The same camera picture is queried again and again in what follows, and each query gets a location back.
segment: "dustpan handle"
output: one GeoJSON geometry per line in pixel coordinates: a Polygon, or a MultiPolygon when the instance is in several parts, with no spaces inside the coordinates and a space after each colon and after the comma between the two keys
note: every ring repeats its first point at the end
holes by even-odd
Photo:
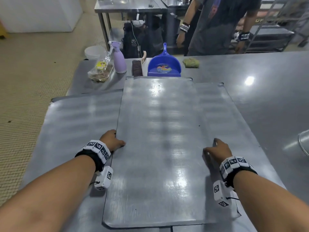
{"type": "Polygon", "coordinates": [[[164,42],[163,43],[163,52],[162,52],[162,55],[167,55],[168,52],[167,52],[167,49],[166,49],[166,43],[164,42]]]}

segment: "green rag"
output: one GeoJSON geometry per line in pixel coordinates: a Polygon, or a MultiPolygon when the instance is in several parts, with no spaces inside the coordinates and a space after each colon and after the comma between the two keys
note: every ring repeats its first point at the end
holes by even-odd
{"type": "Polygon", "coordinates": [[[182,62],[185,67],[189,67],[189,68],[199,68],[200,67],[200,62],[195,58],[186,58],[182,62]]]}

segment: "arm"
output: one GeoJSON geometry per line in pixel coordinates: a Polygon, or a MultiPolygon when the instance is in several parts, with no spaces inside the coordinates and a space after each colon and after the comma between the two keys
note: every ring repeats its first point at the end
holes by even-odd
{"type": "MultiPolygon", "coordinates": [[[[243,30],[242,32],[249,32],[252,26],[255,24],[255,20],[257,19],[257,13],[258,10],[250,10],[247,11],[244,23],[243,23],[243,30]]],[[[243,49],[246,41],[240,41],[238,42],[236,48],[235,48],[235,53],[240,53],[241,50],[243,49]]]]}
{"type": "MultiPolygon", "coordinates": [[[[217,147],[204,152],[221,164],[232,153],[228,145],[215,139],[217,147]]],[[[309,231],[309,207],[286,189],[249,171],[238,172],[233,180],[235,191],[257,231],[309,231]]]]}
{"type": "MultiPolygon", "coordinates": [[[[115,134],[110,130],[100,138],[110,151],[125,145],[115,134]]],[[[59,231],[82,202],[94,172],[94,161],[81,155],[33,180],[0,207],[1,231],[59,231]]]]}
{"type": "MultiPolygon", "coordinates": [[[[190,24],[196,11],[198,10],[199,6],[200,6],[200,1],[198,0],[192,0],[191,4],[189,5],[188,9],[187,9],[187,12],[183,18],[183,22],[184,23],[187,23],[187,24],[190,24]]],[[[184,41],[184,37],[185,37],[185,32],[183,31],[180,31],[178,37],[177,37],[177,40],[176,40],[176,44],[177,44],[177,47],[180,48],[183,41],[184,41]]]]}

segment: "blue dustpan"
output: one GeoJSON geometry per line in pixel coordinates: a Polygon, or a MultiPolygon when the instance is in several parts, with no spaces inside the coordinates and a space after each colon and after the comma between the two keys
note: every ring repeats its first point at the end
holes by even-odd
{"type": "Polygon", "coordinates": [[[163,44],[163,52],[153,57],[148,65],[148,76],[181,76],[180,62],[166,51],[166,43],[163,44]]]}

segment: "spray bottle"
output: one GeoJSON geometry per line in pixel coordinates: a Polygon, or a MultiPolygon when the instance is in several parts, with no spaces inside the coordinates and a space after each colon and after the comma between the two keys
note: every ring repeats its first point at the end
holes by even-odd
{"type": "Polygon", "coordinates": [[[127,64],[125,61],[125,57],[123,56],[122,52],[120,51],[119,47],[121,45],[118,41],[110,41],[109,44],[114,49],[114,67],[115,71],[119,74],[125,73],[127,71],[127,64]]]}

